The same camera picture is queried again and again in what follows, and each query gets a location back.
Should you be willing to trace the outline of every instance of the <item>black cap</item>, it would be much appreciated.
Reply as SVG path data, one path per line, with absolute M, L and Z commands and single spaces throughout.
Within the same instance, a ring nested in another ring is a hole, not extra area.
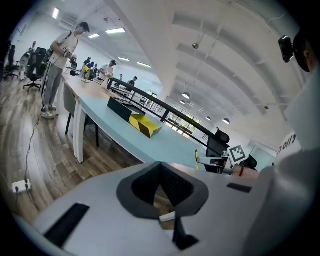
M 300 30 L 299 33 L 295 36 L 293 40 L 293 50 L 294 50 L 294 57 L 296 61 L 298 62 L 299 66 L 305 71 L 310 72 L 306 58 L 304 56 L 304 50 L 306 47 L 306 40 L 307 37 L 305 33 Z
M 81 22 L 81 23 L 79 24 L 79 26 L 80 26 L 80 27 L 83 27 L 86 32 L 89 32 L 89 33 L 90 33 L 90 28 L 89 28 L 88 23 L 86 23 L 86 22 Z

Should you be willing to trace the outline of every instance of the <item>box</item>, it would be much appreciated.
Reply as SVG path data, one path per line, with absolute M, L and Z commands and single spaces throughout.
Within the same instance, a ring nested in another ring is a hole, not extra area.
M 129 101 L 122 98 L 110 97 L 108 107 L 118 114 L 125 121 L 129 122 L 132 114 L 144 116 L 146 112 L 132 105 Z
M 157 134 L 161 129 L 160 126 L 141 114 L 132 114 L 129 118 L 129 122 L 148 138 Z

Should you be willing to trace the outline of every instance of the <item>shoe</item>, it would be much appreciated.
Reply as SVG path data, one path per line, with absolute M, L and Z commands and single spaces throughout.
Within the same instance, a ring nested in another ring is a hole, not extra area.
M 55 105 L 49 105 L 49 110 L 57 110 L 57 107 Z
M 54 119 L 55 116 L 50 113 L 50 111 L 42 112 L 41 117 L 44 119 Z

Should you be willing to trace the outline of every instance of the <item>yellow box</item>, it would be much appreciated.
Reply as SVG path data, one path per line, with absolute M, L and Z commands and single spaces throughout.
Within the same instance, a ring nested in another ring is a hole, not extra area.
M 157 134 L 161 129 L 160 126 L 156 125 L 150 119 L 141 114 L 132 114 L 129 118 L 129 122 L 148 138 Z

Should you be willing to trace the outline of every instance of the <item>white power outlet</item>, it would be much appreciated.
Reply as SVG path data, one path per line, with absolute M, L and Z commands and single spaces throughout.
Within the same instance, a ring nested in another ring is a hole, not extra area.
M 30 189 L 31 189 L 31 183 L 30 183 L 29 179 L 27 179 L 27 183 L 25 180 L 21 180 L 21 181 L 12 183 L 12 191 L 14 194 L 18 194 L 18 193 L 21 193 L 21 192 L 24 192 L 24 191 L 27 191 Z

